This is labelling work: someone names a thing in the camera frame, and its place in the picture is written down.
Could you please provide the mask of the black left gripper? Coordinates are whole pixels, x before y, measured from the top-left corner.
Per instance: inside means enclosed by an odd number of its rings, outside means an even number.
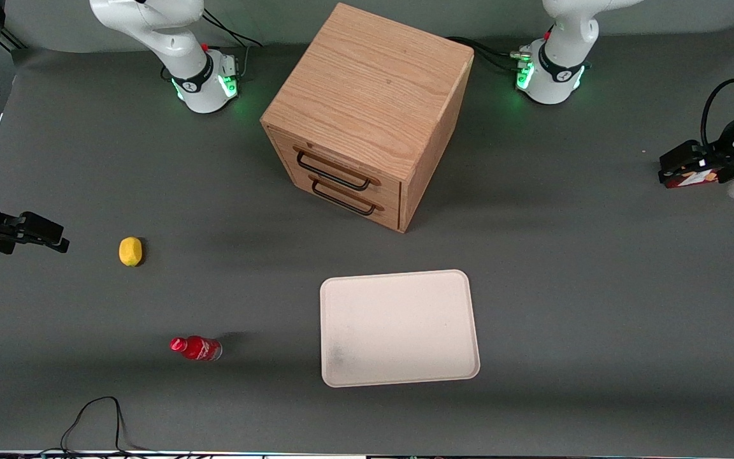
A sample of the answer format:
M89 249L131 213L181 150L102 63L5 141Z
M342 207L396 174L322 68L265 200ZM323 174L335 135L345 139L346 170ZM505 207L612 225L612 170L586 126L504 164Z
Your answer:
M734 179L734 120L714 142L722 163L707 163L698 142L682 142L659 157L658 180L664 186L725 184Z

